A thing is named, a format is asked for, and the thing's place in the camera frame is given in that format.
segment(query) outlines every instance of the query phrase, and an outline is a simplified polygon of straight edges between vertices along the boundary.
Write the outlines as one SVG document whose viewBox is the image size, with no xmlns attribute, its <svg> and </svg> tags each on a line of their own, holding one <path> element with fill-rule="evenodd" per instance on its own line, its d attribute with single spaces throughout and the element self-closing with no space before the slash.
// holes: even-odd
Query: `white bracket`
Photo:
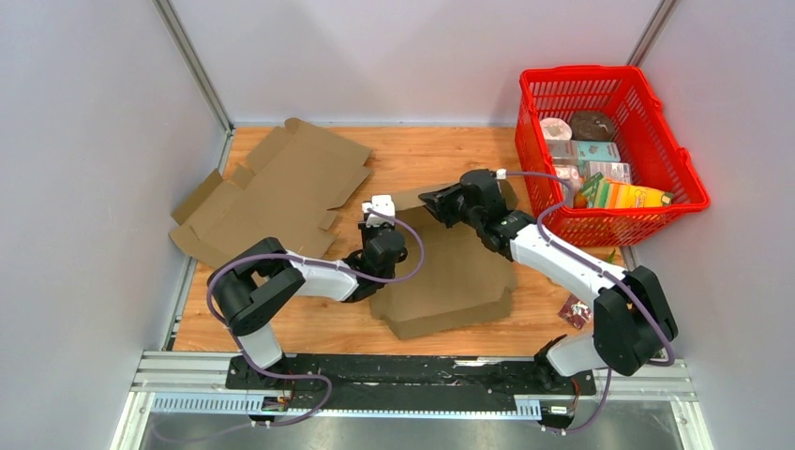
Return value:
<svg viewBox="0 0 795 450">
<path fill-rule="evenodd" d="M 362 203 L 363 213 L 367 213 L 370 209 L 379 214 L 388 216 L 389 218 L 395 218 L 395 204 L 392 202 L 391 195 L 374 195 L 371 202 Z M 369 227 L 378 227 L 384 223 L 391 223 L 394 225 L 395 221 L 374 214 L 367 216 L 367 225 Z"/>
</svg>

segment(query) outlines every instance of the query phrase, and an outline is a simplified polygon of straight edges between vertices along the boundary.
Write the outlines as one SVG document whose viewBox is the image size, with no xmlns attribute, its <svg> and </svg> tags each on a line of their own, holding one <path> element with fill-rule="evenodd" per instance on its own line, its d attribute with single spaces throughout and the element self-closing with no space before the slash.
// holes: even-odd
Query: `small box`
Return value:
<svg viewBox="0 0 795 450">
<path fill-rule="evenodd" d="M 568 181 L 571 183 L 572 188 L 574 188 L 575 193 L 579 192 L 582 188 L 582 178 L 579 176 L 579 170 L 577 166 L 572 166 L 570 164 L 566 165 L 555 165 L 555 176 L 561 178 L 563 180 Z M 567 198 L 569 193 L 569 189 L 566 186 L 561 186 L 563 197 Z M 574 196 L 572 196 L 571 201 L 568 202 L 567 206 L 572 207 L 574 204 Z"/>
<path fill-rule="evenodd" d="M 629 173 L 629 164 L 625 162 L 588 161 L 585 163 L 585 178 L 591 178 L 601 173 L 606 179 L 616 183 L 632 184 L 632 175 Z"/>
<path fill-rule="evenodd" d="M 574 164 L 581 171 L 588 161 L 619 162 L 619 147 L 614 142 L 547 141 L 553 164 Z"/>
</svg>

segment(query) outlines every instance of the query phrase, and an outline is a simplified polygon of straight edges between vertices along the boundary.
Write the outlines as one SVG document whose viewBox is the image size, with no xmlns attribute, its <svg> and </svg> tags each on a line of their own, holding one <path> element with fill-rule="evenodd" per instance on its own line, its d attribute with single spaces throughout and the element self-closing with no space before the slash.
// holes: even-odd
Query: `tape roll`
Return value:
<svg viewBox="0 0 795 450">
<path fill-rule="evenodd" d="M 557 117 L 541 119 L 541 131 L 544 133 L 544 139 L 549 141 L 571 140 L 571 127 L 566 121 Z"/>
</svg>

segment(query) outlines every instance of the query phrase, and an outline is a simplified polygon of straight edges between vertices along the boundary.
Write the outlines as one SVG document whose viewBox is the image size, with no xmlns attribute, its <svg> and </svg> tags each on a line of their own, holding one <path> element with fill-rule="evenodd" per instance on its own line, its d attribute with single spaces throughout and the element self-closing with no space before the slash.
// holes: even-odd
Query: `flattened cardboard box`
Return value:
<svg viewBox="0 0 795 450">
<path fill-rule="evenodd" d="M 268 236 L 321 258 L 342 206 L 370 175 L 371 150 L 299 119 L 274 128 L 229 181 L 209 176 L 172 213 L 174 243 L 217 268 Z"/>
<path fill-rule="evenodd" d="M 387 284 L 370 297 L 370 312 L 382 319 L 399 339 L 417 338 L 442 330 L 496 321 L 511 314 L 511 292 L 517 279 L 511 263 L 487 250 L 475 231 L 463 223 L 446 229 L 417 198 L 422 192 L 450 184 L 421 187 L 392 195 L 396 217 L 414 227 L 426 248 L 423 268 L 407 281 Z M 511 208 L 517 197 L 500 183 Z M 397 265 L 396 276 L 411 272 L 419 261 L 416 240 L 406 236 L 409 257 Z"/>
</svg>

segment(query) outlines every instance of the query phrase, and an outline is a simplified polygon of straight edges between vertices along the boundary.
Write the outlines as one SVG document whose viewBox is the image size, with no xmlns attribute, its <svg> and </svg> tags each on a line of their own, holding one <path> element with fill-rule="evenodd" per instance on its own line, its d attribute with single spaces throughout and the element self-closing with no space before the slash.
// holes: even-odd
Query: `metal frame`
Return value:
<svg viewBox="0 0 795 450">
<path fill-rule="evenodd" d="M 677 5 L 679 5 L 679 0 L 660 1 L 654 14 L 652 14 L 652 18 L 646 25 L 646 29 L 640 35 L 635 49 L 629 55 L 629 59 L 626 60 L 627 66 L 640 66 L 643 63 Z"/>
<path fill-rule="evenodd" d="M 177 15 L 171 0 L 152 0 L 152 3 L 155 4 L 157 12 L 160 13 L 163 23 L 165 23 L 166 28 L 169 29 L 169 33 L 171 33 L 172 38 L 174 39 L 174 43 L 179 49 L 179 52 L 185 58 L 187 68 L 189 68 L 190 73 L 193 74 L 196 84 L 202 91 L 204 98 L 207 100 L 207 105 L 213 111 L 213 114 L 215 115 L 221 127 L 227 132 L 227 134 L 231 133 L 234 129 L 232 119 L 224 109 L 223 103 L 221 103 L 221 99 L 218 96 L 216 89 L 213 87 L 213 84 L 210 82 L 210 78 L 204 71 L 202 62 L 199 60 L 199 56 L 193 49 L 190 39 L 188 39 L 188 33 L 185 32 L 185 28 L 182 26 L 182 23 L 179 22 L 179 16 Z"/>
<path fill-rule="evenodd" d="M 154 401 L 155 394 L 151 392 L 127 394 L 125 408 L 111 441 L 111 450 L 138 450 L 141 447 Z"/>
<path fill-rule="evenodd" d="M 672 401 L 671 409 L 676 416 L 676 427 L 684 450 L 713 450 L 710 432 L 697 402 Z"/>
</svg>

